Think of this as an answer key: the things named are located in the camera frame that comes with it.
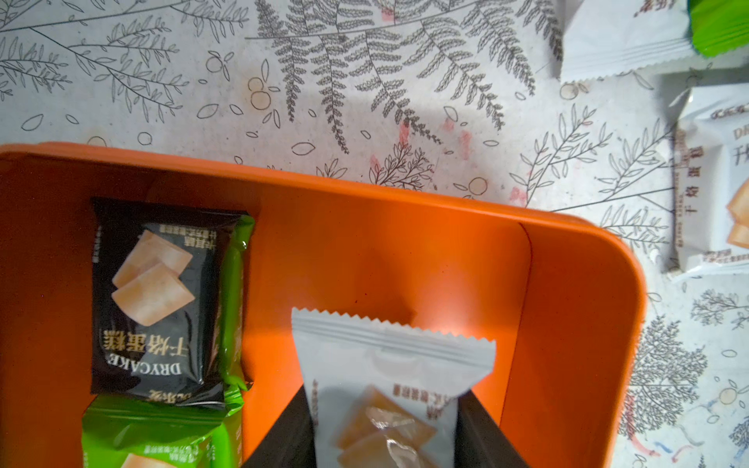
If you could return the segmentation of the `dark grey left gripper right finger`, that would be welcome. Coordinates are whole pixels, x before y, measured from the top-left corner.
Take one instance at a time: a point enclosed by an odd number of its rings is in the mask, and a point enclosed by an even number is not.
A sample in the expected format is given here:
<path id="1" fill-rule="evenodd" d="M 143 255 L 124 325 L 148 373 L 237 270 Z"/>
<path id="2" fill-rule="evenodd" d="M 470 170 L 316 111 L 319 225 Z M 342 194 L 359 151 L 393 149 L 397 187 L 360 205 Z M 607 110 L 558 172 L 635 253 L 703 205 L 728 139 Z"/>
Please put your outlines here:
<path id="1" fill-rule="evenodd" d="M 456 468 L 529 468 L 472 391 L 458 398 Z"/>

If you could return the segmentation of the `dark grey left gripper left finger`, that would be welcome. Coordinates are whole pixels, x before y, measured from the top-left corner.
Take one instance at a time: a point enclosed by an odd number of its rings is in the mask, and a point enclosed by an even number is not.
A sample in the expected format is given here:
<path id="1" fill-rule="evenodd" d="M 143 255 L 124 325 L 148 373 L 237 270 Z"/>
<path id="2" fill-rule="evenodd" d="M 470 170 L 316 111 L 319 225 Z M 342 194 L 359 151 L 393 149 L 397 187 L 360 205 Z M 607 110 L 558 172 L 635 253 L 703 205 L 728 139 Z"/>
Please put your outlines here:
<path id="1" fill-rule="evenodd" d="M 302 387 L 242 467 L 317 467 L 313 424 Z"/>

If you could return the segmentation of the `white front cookie packet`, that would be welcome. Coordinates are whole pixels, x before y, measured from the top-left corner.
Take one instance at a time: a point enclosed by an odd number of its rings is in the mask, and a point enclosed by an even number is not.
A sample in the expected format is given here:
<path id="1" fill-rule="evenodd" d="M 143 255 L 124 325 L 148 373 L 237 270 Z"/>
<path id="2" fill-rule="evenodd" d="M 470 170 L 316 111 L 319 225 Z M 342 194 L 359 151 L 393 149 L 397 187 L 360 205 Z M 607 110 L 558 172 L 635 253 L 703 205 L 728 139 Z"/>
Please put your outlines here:
<path id="1" fill-rule="evenodd" d="M 495 368 L 487 339 L 294 309 L 319 467 L 452 467 L 458 399 Z"/>

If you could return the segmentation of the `white cookie packet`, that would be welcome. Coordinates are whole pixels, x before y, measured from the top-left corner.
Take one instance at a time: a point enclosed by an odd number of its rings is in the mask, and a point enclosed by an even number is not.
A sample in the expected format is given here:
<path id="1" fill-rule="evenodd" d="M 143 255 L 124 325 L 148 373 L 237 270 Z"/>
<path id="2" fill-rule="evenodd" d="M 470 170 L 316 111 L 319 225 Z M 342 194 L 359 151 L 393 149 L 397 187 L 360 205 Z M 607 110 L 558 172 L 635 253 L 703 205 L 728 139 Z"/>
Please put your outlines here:
<path id="1" fill-rule="evenodd" d="M 694 87 L 674 142 L 674 281 L 748 271 L 748 85 Z"/>
<path id="2" fill-rule="evenodd" d="M 695 57 L 687 1 L 564 3 L 564 83 L 606 78 Z"/>
<path id="3" fill-rule="evenodd" d="M 294 309 L 319 467 L 452 467 L 458 399 L 495 368 L 487 339 Z"/>

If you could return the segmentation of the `dark brown cookie packet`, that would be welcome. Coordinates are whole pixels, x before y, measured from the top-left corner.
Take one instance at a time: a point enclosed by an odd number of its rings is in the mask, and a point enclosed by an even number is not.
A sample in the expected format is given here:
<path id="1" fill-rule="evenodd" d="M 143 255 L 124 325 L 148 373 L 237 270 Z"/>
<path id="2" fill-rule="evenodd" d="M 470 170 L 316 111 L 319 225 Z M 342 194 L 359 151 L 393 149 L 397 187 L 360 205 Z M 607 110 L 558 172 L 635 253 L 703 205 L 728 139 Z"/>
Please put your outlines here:
<path id="1" fill-rule="evenodd" d="M 243 212 L 96 198 L 95 394 L 220 410 L 220 266 Z"/>

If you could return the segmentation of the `white back cookie packet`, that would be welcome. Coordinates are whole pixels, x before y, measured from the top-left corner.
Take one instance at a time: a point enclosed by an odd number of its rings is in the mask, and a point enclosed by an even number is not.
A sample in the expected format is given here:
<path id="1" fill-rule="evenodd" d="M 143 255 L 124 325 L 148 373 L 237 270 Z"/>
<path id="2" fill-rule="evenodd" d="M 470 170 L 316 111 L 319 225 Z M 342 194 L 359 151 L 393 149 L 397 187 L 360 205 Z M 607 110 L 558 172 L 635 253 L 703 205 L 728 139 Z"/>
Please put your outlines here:
<path id="1" fill-rule="evenodd" d="M 674 281 L 748 271 L 748 85 L 694 87 L 674 142 Z"/>

